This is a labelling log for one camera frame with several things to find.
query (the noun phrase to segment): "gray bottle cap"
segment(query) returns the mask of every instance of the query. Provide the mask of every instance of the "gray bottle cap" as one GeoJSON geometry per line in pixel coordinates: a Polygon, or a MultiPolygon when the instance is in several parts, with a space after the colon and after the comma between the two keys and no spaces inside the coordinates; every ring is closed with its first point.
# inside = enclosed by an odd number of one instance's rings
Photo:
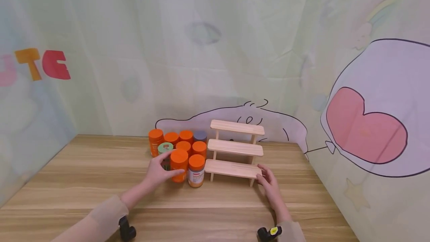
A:
{"type": "Polygon", "coordinates": [[[204,131],[194,132],[194,141],[206,141],[208,135],[204,131]]]}

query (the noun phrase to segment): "wall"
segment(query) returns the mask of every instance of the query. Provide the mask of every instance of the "wall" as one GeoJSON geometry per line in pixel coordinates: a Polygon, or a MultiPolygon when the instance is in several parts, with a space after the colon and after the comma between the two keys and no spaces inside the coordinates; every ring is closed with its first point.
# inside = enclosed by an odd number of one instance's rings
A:
{"type": "Polygon", "coordinates": [[[250,100],[297,108],[301,62],[290,51],[305,0],[28,1],[67,58],[72,82],[59,91],[80,134],[142,136],[157,120],[250,100]]]}
{"type": "Polygon", "coordinates": [[[306,156],[360,241],[428,241],[427,6],[307,0],[294,41],[306,156]]]}
{"type": "Polygon", "coordinates": [[[26,0],[0,0],[0,9],[1,206],[76,132],[56,89],[67,82],[61,52],[45,43],[26,0]]]}

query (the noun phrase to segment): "supplement bottle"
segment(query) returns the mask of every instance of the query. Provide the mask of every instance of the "supplement bottle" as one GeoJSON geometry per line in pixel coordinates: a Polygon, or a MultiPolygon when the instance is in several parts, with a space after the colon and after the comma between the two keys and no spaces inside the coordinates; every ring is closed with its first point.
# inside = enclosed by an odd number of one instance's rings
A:
{"type": "Polygon", "coordinates": [[[188,156],[191,156],[191,144],[188,141],[179,141],[176,144],[176,149],[183,149],[188,153],[188,156]]]}
{"type": "Polygon", "coordinates": [[[205,177],[205,158],[200,154],[194,154],[188,162],[188,182],[192,188],[203,185],[205,177]]]}
{"type": "Polygon", "coordinates": [[[173,148],[176,149],[176,143],[179,142],[179,135],[175,132],[170,132],[164,135],[164,141],[172,143],[173,148]]]}
{"type": "Polygon", "coordinates": [[[200,154],[206,159],[206,148],[207,148],[206,143],[204,143],[203,141],[196,141],[193,144],[192,155],[200,154]]]}
{"type": "Polygon", "coordinates": [[[186,180],[188,171],[188,154],[183,149],[175,149],[172,154],[170,154],[170,169],[184,169],[185,172],[172,177],[173,182],[182,183],[186,180]]]}
{"type": "Polygon", "coordinates": [[[208,135],[204,131],[195,131],[194,132],[194,142],[196,141],[203,141],[204,143],[207,143],[208,141],[208,135]]]}
{"type": "Polygon", "coordinates": [[[193,140],[193,132],[188,131],[188,130],[184,130],[181,131],[179,133],[179,140],[180,141],[187,141],[189,142],[191,145],[193,145],[194,140],[193,140]]]}
{"type": "Polygon", "coordinates": [[[158,156],[158,146],[164,142],[163,132],[161,129],[152,129],[148,133],[149,146],[151,148],[152,157],[158,156]]]}
{"type": "MultiPolygon", "coordinates": [[[[164,142],[161,143],[158,146],[158,155],[164,153],[164,152],[169,152],[169,151],[173,151],[173,144],[169,143],[169,142],[164,142]]],[[[166,158],[164,159],[164,161],[162,161],[161,166],[164,170],[169,171],[170,170],[170,158],[166,158]]]]}

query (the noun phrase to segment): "rainbow drawing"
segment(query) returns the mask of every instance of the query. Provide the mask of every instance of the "rainbow drawing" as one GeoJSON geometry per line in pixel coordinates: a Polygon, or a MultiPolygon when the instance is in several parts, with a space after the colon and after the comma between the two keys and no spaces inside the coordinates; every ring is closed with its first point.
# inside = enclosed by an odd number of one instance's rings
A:
{"type": "Polygon", "coordinates": [[[400,0],[373,0],[355,23],[354,48],[361,50],[370,43],[373,30],[381,26],[400,0]]]}

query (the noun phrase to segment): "pink letter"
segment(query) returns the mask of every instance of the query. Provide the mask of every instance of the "pink letter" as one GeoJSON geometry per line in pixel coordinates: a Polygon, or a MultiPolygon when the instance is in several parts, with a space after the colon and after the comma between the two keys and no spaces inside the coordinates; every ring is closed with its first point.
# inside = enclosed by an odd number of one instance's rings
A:
{"type": "Polygon", "coordinates": [[[12,55],[5,55],[2,59],[4,61],[5,70],[0,72],[0,86],[11,86],[16,81],[16,68],[13,64],[12,55]]]}
{"type": "Polygon", "coordinates": [[[59,50],[47,50],[43,55],[42,67],[45,73],[51,78],[59,80],[70,80],[70,74],[65,64],[57,61],[65,61],[64,52],[59,50]]]}

